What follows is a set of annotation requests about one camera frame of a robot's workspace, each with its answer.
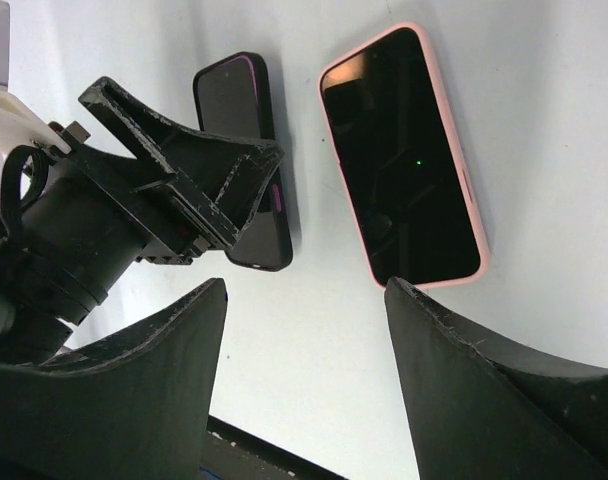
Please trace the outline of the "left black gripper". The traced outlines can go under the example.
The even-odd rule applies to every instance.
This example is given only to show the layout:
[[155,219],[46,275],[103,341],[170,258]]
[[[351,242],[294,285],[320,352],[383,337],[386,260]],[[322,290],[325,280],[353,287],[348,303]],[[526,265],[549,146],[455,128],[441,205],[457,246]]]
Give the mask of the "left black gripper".
[[181,125],[101,77],[79,102],[130,157],[0,120],[0,330],[79,324],[134,262],[233,247],[284,152]]

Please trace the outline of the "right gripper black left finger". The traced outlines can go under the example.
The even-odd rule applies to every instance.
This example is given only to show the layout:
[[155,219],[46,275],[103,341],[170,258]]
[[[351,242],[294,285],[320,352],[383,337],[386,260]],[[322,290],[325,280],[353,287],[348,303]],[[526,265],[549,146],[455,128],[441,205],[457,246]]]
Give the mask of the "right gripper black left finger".
[[212,278],[42,364],[0,363],[0,479],[195,479],[227,311]]

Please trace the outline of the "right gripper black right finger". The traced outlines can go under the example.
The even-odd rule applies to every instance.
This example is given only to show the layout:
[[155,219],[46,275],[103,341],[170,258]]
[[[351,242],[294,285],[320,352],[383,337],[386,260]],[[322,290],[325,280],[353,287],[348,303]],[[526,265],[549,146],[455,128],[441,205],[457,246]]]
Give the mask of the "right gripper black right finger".
[[608,479],[608,369],[511,340],[391,279],[385,307],[424,479]]

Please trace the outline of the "small black phone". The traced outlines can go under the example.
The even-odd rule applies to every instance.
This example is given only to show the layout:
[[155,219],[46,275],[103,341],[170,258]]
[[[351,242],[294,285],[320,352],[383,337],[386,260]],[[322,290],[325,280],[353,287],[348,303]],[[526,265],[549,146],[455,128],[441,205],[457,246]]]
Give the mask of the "small black phone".
[[[249,55],[235,55],[200,72],[195,78],[194,96],[204,131],[248,138],[268,137],[262,125],[257,69]],[[239,265],[277,267],[278,232],[269,191],[264,192],[252,223],[228,253],[228,258]]]

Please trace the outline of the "black phone case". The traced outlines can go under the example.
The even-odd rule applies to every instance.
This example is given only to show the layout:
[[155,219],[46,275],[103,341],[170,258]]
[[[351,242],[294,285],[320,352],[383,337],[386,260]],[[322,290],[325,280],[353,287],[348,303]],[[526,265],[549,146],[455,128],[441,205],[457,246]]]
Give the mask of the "black phone case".
[[[212,65],[217,65],[221,62],[224,62],[224,61],[232,58],[235,55],[241,55],[241,54],[249,55],[252,58],[252,60],[255,62],[256,69],[257,69],[258,87],[259,87],[259,103],[260,103],[260,106],[262,109],[262,114],[261,114],[262,125],[263,125],[263,128],[265,129],[265,132],[268,134],[268,137],[265,139],[273,140],[275,138],[275,127],[274,127],[274,121],[273,121],[273,109],[272,109],[272,99],[271,99],[271,93],[270,93],[268,68],[266,66],[265,60],[257,53],[238,52],[238,53],[230,55]],[[211,67],[212,65],[210,65],[210,66],[200,70],[198,73],[196,73],[196,75],[193,79],[193,96],[194,96],[194,85],[195,85],[196,76],[199,75],[200,72]],[[274,214],[275,223],[276,223],[277,232],[278,232],[278,245],[279,245],[280,259],[279,259],[279,263],[277,264],[277,267],[274,269],[262,269],[262,268],[256,268],[256,267],[251,267],[251,266],[239,265],[237,263],[232,262],[228,258],[228,253],[231,250],[226,253],[226,256],[230,262],[232,262],[233,264],[238,265],[240,267],[276,272],[276,271],[282,270],[282,269],[286,268],[288,265],[290,265],[290,263],[292,262],[292,259],[293,259],[293,248],[292,248],[292,241],[291,241],[290,229],[289,229],[289,224],[288,224],[287,209],[286,209],[286,205],[285,205],[285,198],[284,198],[281,174],[279,171],[276,171],[274,173],[274,175],[272,176],[271,180],[269,181],[268,186],[266,187],[265,191],[270,192],[273,214]]]

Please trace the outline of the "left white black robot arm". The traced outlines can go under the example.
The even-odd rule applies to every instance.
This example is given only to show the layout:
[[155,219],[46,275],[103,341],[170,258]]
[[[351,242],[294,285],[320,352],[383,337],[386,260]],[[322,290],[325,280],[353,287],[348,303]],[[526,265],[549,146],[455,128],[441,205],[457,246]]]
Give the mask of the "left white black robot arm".
[[88,144],[0,89],[0,362],[52,358],[141,261],[189,265],[253,220],[283,150],[181,125],[103,76],[79,102],[128,150]]

